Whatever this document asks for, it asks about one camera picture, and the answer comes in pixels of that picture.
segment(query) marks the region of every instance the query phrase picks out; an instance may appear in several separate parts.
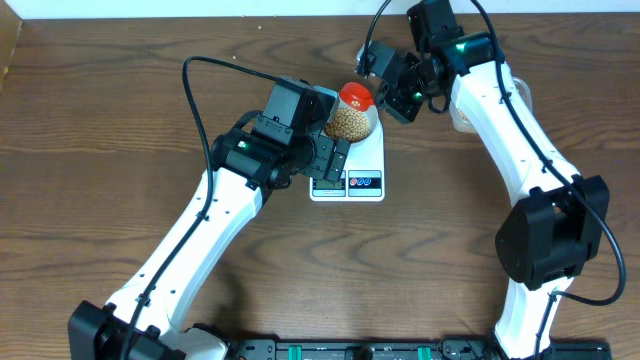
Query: white wall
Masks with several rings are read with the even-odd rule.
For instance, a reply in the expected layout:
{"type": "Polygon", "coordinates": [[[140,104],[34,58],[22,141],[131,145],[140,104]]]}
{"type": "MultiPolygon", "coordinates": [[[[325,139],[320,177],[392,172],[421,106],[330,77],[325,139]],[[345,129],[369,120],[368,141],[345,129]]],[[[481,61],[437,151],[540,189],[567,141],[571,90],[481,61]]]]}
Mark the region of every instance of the white wall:
{"type": "MultiPolygon", "coordinates": [[[[371,15],[382,0],[6,0],[23,19],[371,15]]],[[[385,14],[404,14],[418,0],[394,0],[385,14]]],[[[451,0],[456,13],[476,12],[451,0]]],[[[640,0],[481,0],[489,13],[640,12],[640,0]]]]}

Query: brown wooden tabletop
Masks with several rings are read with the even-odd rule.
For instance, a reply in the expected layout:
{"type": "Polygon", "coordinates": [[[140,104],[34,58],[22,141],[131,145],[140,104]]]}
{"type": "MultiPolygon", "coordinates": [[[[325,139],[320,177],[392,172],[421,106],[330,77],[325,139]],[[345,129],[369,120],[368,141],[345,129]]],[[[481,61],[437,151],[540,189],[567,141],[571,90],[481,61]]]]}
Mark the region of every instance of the brown wooden tabletop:
{"type": "MultiPolygon", "coordinates": [[[[552,335],[605,339],[616,359],[637,359],[640,15],[493,18],[542,127],[585,176],[607,182],[627,261],[618,303],[562,300],[552,335]]],[[[68,358],[75,307],[104,303],[184,210],[205,166],[181,83],[186,56],[338,89],[363,81],[354,56],[370,20],[27,21],[0,97],[0,357],[68,358]]],[[[479,16],[459,20],[484,30],[479,16]]],[[[374,38],[413,47],[403,16],[382,18],[374,38]]],[[[207,64],[191,74],[210,139],[263,109],[272,87],[207,64]]],[[[298,176],[231,243],[185,325],[317,339],[491,331],[508,279],[494,247],[510,210],[496,166],[449,115],[424,109],[411,126],[382,118],[384,202],[314,203],[298,176]]],[[[573,292],[614,290],[604,238],[600,249],[573,292]]]]}

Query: white kitchen scale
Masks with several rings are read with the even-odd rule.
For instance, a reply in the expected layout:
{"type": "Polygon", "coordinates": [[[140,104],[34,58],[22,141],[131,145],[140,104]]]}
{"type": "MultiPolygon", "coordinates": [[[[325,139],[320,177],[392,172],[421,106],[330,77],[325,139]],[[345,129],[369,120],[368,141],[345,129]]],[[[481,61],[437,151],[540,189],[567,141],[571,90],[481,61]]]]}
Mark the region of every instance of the white kitchen scale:
{"type": "MultiPolygon", "coordinates": [[[[340,91],[343,101],[347,101],[343,92],[345,88],[340,91]]],[[[344,102],[339,105],[339,107],[345,106],[348,105],[344,102]]],[[[374,202],[384,199],[384,131],[372,99],[371,106],[364,113],[369,119],[370,126],[373,127],[371,134],[364,140],[351,144],[339,181],[332,183],[328,180],[311,179],[309,182],[311,200],[374,202]]]]}

